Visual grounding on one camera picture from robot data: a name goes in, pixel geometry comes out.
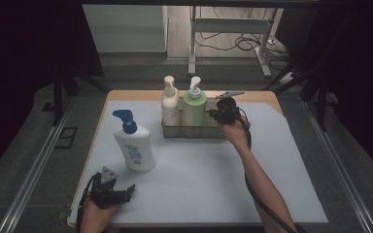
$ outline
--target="tabletop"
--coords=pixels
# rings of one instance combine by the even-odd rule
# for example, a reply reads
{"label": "tabletop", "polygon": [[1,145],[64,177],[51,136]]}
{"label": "tabletop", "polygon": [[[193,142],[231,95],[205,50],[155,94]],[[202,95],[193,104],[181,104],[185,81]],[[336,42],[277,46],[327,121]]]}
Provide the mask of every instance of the tabletop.
{"label": "tabletop", "polygon": [[[224,91],[205,91],[214,98]],[[160,90],[115,90],[107,97],[75,194],[68,224],[74,226],[78,201],[89,178],[103,166],[119,173],[115,190],[136,184],[131,202],[111,219],[115,227],[260,225],[244,182],[236,150],[225,139],[164,138]],[[275,94],[247,91],[235,96],[252,123],[253,152],[288,202],[295,222],[325,223],[327,218],[290,134]],[[129,109],[151,131],[156,166],[148,172],[125,167],[113,137],[121,127],[112,116]]]}

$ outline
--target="human arm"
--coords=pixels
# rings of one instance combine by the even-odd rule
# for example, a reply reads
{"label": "human arm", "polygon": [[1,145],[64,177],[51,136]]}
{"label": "human arm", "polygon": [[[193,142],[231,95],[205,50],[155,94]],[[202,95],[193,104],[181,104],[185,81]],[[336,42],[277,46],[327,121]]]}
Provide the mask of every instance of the human arm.
{"label": "human arm", "polygon": [[[259,199],[277,216],[279,216],[290,228],[296,232],[294,223],[290,217],[287,204],[271,182],[262,167],[256,161],[251,148],[248,145],[247,135],[241,122],[237,121],[234,124],[219,124],[226,139],[234,146],[241,157],[241,161],[251,184],[251,187],[259,197]],[[258,204],[256,204],[259,216],[264,225],[265,232],[287,232],[273,217],[268,215]]]}
{"label": "human arm", "polygon": [[86,197],[81,233],[101,233],[107,228],[112,216],[119,209],[120,205],[114,205],[108,209],[100,209],[89,197]]}

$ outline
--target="black curtain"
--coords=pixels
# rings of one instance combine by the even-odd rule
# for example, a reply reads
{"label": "black curtain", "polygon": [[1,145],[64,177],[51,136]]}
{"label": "black curtain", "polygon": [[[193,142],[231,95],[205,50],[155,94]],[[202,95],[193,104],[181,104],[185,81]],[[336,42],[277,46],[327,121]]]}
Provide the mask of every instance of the black curtain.
{"label": "black curtain", "polygon": [[335,113],[373,159],[373,1],[356,5],[330,62],[325,72],[338,98]]}
{"label": "black curtain", "polygon": [[81,2],[0,0],[0,156],[55,71],[103,76]]}

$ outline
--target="metal rail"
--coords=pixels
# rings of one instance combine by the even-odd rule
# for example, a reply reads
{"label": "metal rail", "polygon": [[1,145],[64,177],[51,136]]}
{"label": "metal rail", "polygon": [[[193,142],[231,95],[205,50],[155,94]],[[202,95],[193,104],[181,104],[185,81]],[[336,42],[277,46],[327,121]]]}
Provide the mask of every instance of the metal rail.
{"label": "metal rail", "polygon": [[28,203],[29,198],[36,186],[36,183],[41,177],[45,165],[50,158],[51,152],[55,146],[60,132],[62,131],[63,125],[71,113],[74,101],[75,96],[67,99],[66,109],[62,118],[60,119],[59,123],[52,128],[50,135],[42,146],[41,151],[32,164],[26,178],[23,180],[20,189],[17,191],[16,197],[0,223],[0,232],[14,232],[20,216],[22,215],[23,210],[25,209],[26,204]]}
{"label": "metal rail", "polygon": [[316,121],[316,112],[311,102],[303,102],[304,107],[309,112],[309,117],[314,125],[314,129],[319,136],[319,139],[322,141],[325,153],[328,155],[328,158],[331,162],[334,172],[338,177],[340,184],[342,185],[348,199],[350,200],[351,205],[353,206],[354,211],[356,212],[356,217],[361,223],[362,229],[366,233],[373,233],[373,218],[368,211],[365,203],[362,201],[361,196],[359,195],[356,187],[354,186],[350,176],[348,175],[347,170],[345,169],[337,151],[331,143],[326,132],[322,131],[319,124]]}

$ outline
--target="bottle label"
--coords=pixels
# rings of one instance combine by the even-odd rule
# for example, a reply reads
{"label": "bottle label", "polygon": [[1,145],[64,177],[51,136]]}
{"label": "bottle label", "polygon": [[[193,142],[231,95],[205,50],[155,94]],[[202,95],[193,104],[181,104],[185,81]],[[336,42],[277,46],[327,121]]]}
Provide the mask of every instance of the bottle label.
{"label": "bottle label", "polygon": [[139,151],[139,147],[135,147],[132,145],[126,145],[125,147],[128,150],[129,157],[132,159],[134,164],[141,165],[142,154]]}

